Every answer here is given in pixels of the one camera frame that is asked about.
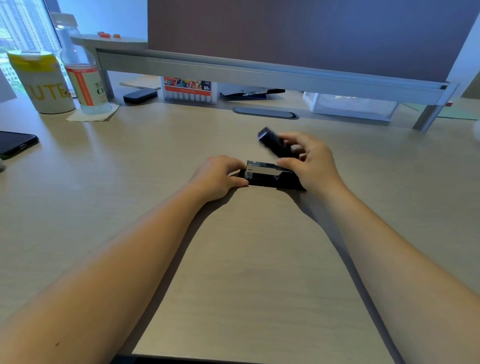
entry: green paper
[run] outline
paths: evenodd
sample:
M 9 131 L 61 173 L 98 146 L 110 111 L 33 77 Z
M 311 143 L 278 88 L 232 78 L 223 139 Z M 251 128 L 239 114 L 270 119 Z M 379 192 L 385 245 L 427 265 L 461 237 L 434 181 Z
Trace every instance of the green paper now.
M 415 109 L 416 111 L 423 112 L 425 108 L 427 107 L 426 105 L 419 105 L 419 104 L 410 104 L 410 103 L 404 103 L 404 105 L 407 105 L 408 107 Z M 448 119 L 464 119 L 464 120 L 478 120 L 480 119 L 479 116 L 469 112 L 462 110 L 460 108 L 457 108 L 455 106 L 445 106 L 443 110 L 440 112 L 440 115 L 438 115 L 439 118 L 448 118 Z

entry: hand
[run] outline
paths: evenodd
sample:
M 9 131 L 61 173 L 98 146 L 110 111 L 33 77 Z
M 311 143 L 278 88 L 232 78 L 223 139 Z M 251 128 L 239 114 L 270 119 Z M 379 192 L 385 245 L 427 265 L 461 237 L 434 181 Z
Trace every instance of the hand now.
M 230 188 L 243 187 L 248 184 L 244 178 L 229 176 L 236 170 L 247 168 L 245 163 L 227 156 L 209 157 L 197 168 L 189 185 L 198 188 L 205 197 L 205 202 L 218 200 L 227 194 Z
M 299 159 L 280 158 L 277 165 L 294 171 L 307 191 L 322 198 L 331 189 L 345 186 L 336 170 L 332 152 L 323 142 L 299 132 L 278 136 L 287 144 L 300 145 L 292 149 L 294 153 L 300 154 Z

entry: forearm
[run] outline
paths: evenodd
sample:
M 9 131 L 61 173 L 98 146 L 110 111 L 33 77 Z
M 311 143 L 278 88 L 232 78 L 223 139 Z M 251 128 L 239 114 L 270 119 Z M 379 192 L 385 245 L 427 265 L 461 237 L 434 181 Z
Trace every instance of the forearm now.
M 407 363 L 480 362 L 478 295 L 424 256 L 345 186 L 323 200 Z
M 18 312 L 0 336 L 2 363 L 108 363 L 142 315 L 205 203 L 185 187 Z

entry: left hand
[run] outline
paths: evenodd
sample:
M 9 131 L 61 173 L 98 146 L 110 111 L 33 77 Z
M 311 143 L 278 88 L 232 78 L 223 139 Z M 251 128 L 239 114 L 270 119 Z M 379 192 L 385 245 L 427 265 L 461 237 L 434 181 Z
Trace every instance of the left hand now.
M 189 184 L 200 189 L 206 202 L 218 200 L 224 197 L 230 188 L 248 184 L 244 178 L 229 176 L 230 173 L 245 168 L 247 168 L 245 163 L 236 158 L 209 157 L 197 168 Z

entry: wooden desk surface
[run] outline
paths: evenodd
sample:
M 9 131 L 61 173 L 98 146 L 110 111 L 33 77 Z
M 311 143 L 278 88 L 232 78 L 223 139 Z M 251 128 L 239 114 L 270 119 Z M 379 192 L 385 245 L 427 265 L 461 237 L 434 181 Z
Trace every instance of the wooden desk surface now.
M 256 142 L 264 126 L 323 138 L 360 198 L 480 291 L 480 149 L 471 121 L 438 119 L 426 134 L 332 121 L 308 114 L 299 93 L 269 103 L 296 109 L 294 122 L 226 105 L 158 100 L 122 107 L 108 122 L 76 123 L 39 116 L 25 99 L 0 104 L 0 129 L 41 141 L 0 174 L 0 321 L 178 189 L 207 156 L 274 161 Z M 413 124 L 418 114 L 405 107 L 395 117 L 393 125 Z M 133 352 L 391 362 L 323 230 L 285 192 L 254 186 L 236 191 L 198 228 Z

